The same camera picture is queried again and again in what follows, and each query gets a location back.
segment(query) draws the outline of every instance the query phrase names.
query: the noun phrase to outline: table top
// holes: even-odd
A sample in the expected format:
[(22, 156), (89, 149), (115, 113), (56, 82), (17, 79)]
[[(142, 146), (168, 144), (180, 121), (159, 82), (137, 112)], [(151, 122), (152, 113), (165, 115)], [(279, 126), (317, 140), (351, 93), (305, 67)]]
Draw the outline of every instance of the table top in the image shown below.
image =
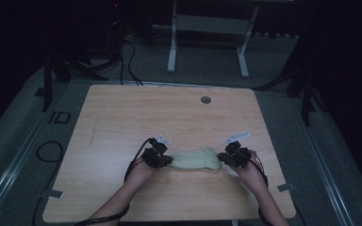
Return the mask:
[[(209, 104), (201, 102), (207, 96)], [(172, 142), (166, 155), (210, 146), (249, 132), (239, 142), (256, 150), (269, 190), (286, 218), (295, 216), (255, 93), (250, 89), (94, 85), (90, 87), (55, 181), (61, 199), (49, 198), (46, 222), (88, 218), (123, 184), (142, 143), (162, 135)], [(254, 195), (238, 176), (218, 170), (164, 168), (130, 203), (122, 221), (258, 218)]]

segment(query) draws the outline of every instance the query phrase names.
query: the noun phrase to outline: round hole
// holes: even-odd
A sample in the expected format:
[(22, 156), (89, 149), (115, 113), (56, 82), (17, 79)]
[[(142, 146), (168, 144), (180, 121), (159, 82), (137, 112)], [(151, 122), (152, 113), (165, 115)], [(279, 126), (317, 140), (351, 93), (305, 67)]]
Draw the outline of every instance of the round hole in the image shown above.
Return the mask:
[(211, 99), (210, 99), (210, 97), (208, 97), (208, 96), (203, 96), (203, 97), (201, 98), (201, 102), (202, 102), (203, 104), (210, 104)]

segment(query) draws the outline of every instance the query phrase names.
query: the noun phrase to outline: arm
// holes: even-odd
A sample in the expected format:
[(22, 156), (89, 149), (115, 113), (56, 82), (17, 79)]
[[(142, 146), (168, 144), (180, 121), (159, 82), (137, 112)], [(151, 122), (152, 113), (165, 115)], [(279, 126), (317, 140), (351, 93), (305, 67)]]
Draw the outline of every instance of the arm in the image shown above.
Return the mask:
[[(138, 164), (140, 161), (142, 161), (141, 158), (138, 158), (136, 163)], [(120, 187), (104, 205), (93, 213), (90, 218), (103, 218), (121, 213), (140, 189), (147, 184), (149, 179), (157, 172), (157, 169), (150, 168), (145, 162), (137, 164), (134, 165), (134, 168), (131, 170), (122, 187)], [(119, 221), (119, 219), (116, 219), (95, 225), (113, 226), (117, 225)]]
[[(252, 152), (254, 153), (252, 161), (260, 166), (255, 158), (255, 151)], [(248, 163), (245, 168), (232, 169), (238, 174), (246, 187), (254, 193), (264, 218), (272, 225), (288, 225), (272, 194), (267, 189), (261, 172), (252, 163)]]

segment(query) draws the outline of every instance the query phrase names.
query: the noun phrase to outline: black cable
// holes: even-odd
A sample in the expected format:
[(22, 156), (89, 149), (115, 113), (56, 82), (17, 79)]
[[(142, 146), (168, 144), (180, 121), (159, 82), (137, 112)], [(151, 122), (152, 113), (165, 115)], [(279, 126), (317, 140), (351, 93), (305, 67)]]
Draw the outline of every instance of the black cable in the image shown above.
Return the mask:
[(296, 212), (298, 212), (299, 217), (301, 217), (301, 220), (302, 220), (303, 225), (306, 226), (306, 222), (305, 222), (305, 220), (304, 220), (304, 216), (302, 215), (302, 213), (301, 213), (301, 211), (299, 210), (298, 206), (295, 204), (294, 201), (292, 201), (292, 203), (293, 203), (293, 206), (294, 206), (295, 209), (296, 209)]
[[(50, 144), (50, 143), (54, 143), (54, 144), (57, 144), (59, 146), (60, 156), (56, 160), (45, 159), (40, 154), (40, 151), (41, 151), (42, 147), (44, 147), (45, 145)], [(46, 142), (42, 143), (42, 145), (40, 145), (40, 147), (38, 147), (38, 149), (37, 149), (37, 157), (42, 162), (57, 163), (54, 172), (52, 173), (51, 177), (49, 178), (48, 182), (45, 185), (45, 188), (42, 191), (42, 192), (44, 192), (44, 191), (46, 191), (48, 189), (49, 185), (52, 183), (52, 180), (58, 174), (58, 169), (59, 169), (59, 167), (61, 165), (61, 162), (63, 161), (63, 157), (64, 157), (63, 146), (59, 142), (54, 141), (54, 140), (46, 141)], [(42, 198), (43, 198), (43, 196), (42, 196), (42, 193), (41, 193), (40, 197), (38, 198), (37, 204), (35, 205), (35, 208), (34, 208), (34, 213), (33, 213), (33, 216), (32, 216), (32, 225), (36, 224), (36, 215), (37, 215), (38, 208), (39, 208), (39, 206), (41, 204)]]
[(134, 80), (136, 81), (136, 83), (137, 83), (138, 86), (139, 86), (139, 83), (140, 83), (141, 86), (143, 86), (143, 84), (142, 84), (142, 82), (140, 81), (140, 79), (137, 78), (137, 76), (135, 76), (135, 75), (132, 73), (132, 71), (131, 71), (131, 61), (132, 61), (132, 59), (133, 59), (133, 57), (134, 57), (134, 54), (135, 54), (135, 45), (134, 45), (133, 43), (131, 43), (130, 41), (128, 41), (128, 40), (124, 40), (124, 43), (127, 43), (127, 44), (131, 45), (131, 46), (132, 46), (132, 49), (133, 49), (132, 54), (131, 54), (131, 57), (130, 57), (130, 60), (128, 61), (128, 72), (129, 72), (130, 75), (134, 78)]

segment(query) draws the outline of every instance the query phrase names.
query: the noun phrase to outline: table leg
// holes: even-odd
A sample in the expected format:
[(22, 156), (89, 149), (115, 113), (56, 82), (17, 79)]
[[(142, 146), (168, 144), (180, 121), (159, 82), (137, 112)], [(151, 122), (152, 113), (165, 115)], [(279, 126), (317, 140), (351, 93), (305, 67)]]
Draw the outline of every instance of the table leg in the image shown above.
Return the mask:
[(248, 67), (246, 66), (245, 50), (248, 45), (249, 38), (252, 35), (252, 30), (254, 28), (255, 18), (256, 18), (257, 13), (258, 13), (258, 7), (255, 7), (252, 12), (252, 16), (249, 21), (249, 24), (246, 28), (243, 44), (239, 48), (237, 48), (237, 56), (238, 56), (238, 61), (239, 61), (240, 73), (241, 73), (242, 77), (244, 77), (244, 78), (249, 77)]
[(173, 0), (172, 46), (170, 48), (169, 65), (167, 66), (167, 71), (169, 73), (173, 73), (175, 70), (175, 57), (177, 54), (177, 44), (175, 42), (175, 36), (177, 33), (176, 19), (177, 19), (177, 1)]

